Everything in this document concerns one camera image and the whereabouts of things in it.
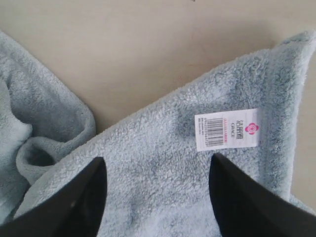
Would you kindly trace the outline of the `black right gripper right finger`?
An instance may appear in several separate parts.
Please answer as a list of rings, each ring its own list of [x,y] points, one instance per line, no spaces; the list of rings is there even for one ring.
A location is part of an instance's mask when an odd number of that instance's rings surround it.
[[[209,194],[224,237],[314,237],[315,215],[245,174],[220,153],[211,158]]]

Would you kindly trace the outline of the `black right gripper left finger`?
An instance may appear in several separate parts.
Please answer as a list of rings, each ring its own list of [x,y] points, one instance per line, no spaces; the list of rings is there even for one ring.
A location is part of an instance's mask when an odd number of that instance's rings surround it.
[[[95,237],[104,214],[107,171],[94,158],[69,183],[21,216],[1,225],[2,237]]]

